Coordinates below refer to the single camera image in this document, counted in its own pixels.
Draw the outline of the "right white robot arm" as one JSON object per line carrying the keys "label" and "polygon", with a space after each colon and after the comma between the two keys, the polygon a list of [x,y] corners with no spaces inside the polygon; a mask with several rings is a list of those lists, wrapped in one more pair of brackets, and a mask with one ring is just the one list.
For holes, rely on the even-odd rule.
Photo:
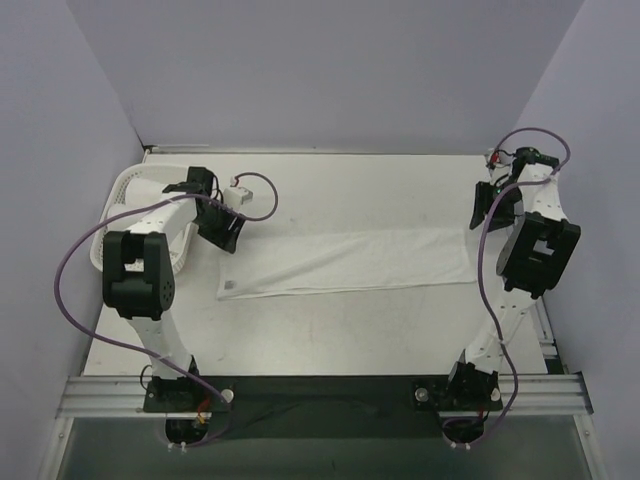
{"label": "right white robot arm", "polygon": [[486,407],[500,399],[504,348],[536,300],[556,287],[577,246],[581,228],[562,209],[554,174],[559,165],[555,157],[521,147],[508,165],[491,160],[490,179],[475,186],[469,228],[483,228],[478,259],[484,259],[489,233],[506,229],[508,236],[495,267],[502,289],[494,299],[481,293],[491,311],[443,385],[452,408]]}

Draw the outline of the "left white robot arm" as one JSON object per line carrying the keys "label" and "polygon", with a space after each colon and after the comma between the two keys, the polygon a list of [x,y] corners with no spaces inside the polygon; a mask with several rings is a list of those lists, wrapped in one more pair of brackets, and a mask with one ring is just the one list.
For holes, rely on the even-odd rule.
{"label": "left white robot arm", "polygon": [[204,389],[190,379],[196,375],[194,356],[180,339],[171,313],[176,286],[170,245],[195,226],[209,243],[228,253],[236,250],[245,223],[235,213],[253,193],[234,181],[218,203],[212,197],[215,175],[204,167],[191,167],[186,179],[173,184],[133,180],[129,193],[143,197],[135,209],[163,202],[149,212],[136,213],[132,222],[116,220],[103,237],[103,300],[138,334],[143,347],[159,356],[151,359],[150,392],[181,412],[195,409]]}

